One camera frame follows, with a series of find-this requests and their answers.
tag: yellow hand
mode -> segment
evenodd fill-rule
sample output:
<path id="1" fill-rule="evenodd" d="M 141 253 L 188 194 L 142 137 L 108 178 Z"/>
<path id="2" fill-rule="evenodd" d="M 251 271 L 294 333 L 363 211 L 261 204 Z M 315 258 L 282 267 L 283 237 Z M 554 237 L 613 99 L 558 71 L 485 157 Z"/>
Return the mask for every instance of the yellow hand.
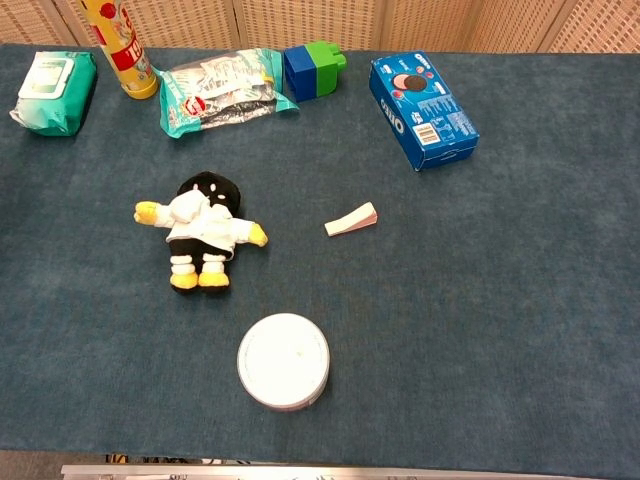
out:
<path id="1" fill-rule="evenodd" d="M 136 213 L 133 214 L 133 219 L 143 225 L 153 225 L 158 218 L 156 214 L 157 207 L 158 204 L 156 202 L 138 202 L 136 204 Z"/>
<path id="2" fill-rule="evenodd" d="M 262 227 L 257 223 L 251 227 L 251 232 L 249 232 L 249 242 L 254 245 L 258 245 L 259 247 L 264 247 L 269 239 L 267 235 L 262 230 Z"/>

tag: wicker wall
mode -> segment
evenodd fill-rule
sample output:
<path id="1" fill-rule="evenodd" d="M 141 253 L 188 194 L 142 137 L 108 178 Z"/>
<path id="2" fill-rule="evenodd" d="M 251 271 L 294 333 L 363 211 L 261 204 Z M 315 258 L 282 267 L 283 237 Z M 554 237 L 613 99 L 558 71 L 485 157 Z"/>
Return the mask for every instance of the wicker wall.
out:
<path id="1" fill-rule="evenodd" d="M 640 0 L 580 0 L 552 52 L 640 53 Z"/>
<path id="2" fill-rule="evenodd" d="M 640 0 L 124 1 L 147 46 L 640 52 Z M 0 42 L 95 45 L 76 2 L 0 0 Z"/>

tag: white lid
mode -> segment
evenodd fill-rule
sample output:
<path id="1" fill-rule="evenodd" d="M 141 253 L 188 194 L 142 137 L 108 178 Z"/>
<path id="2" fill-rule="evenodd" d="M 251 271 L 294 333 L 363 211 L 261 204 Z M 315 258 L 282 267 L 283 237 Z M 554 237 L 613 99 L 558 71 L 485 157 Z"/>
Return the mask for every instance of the white lid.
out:
<path id="1" fill-rule="evenodd" d="M 73 70 L 73 60 L 36 53 L 18 97 L 54 100 L 60 98 Z"/>
<path id="2" fill-rule="evenodd" d="M 253 325 L 238 350 L 240 381 L 260 403 L 282 411 L 311 405 L 329 376 L 329 346 L 318 327 L 293 313 Z"/>

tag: green block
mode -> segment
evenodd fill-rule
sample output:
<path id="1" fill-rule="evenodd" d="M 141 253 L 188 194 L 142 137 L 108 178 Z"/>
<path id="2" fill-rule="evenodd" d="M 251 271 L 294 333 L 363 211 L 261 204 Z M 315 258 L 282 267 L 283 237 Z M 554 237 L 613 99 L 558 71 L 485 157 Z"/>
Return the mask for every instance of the green block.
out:
<path id="1" fill-rule="evenodd" d="M 340 47 L 335 43 L 320 41 L 307 43 L 305 48 L 316 66 L 317 96 L 333 92 L 338 85 L 338 73 L 347 66 L 347 59 L 340 53 Z"/>

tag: wet wipes package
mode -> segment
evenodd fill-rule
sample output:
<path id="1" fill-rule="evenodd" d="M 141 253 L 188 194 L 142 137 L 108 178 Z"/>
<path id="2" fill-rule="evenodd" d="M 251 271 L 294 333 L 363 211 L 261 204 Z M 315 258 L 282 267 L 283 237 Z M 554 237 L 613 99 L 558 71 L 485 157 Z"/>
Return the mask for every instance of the wet wipes package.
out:
<path id="1" fill-rule="evenodd" d="M 373 61 L 369 88 L 416 171 L 476 147 L 478 132 L 423 51 Z"/>
<path id="2" fill-rule="evenodd" d="M 36 52 L 9 114 L 40 135 L 75 135 L 95 76 L 96 65 L 89 52 Z"/>

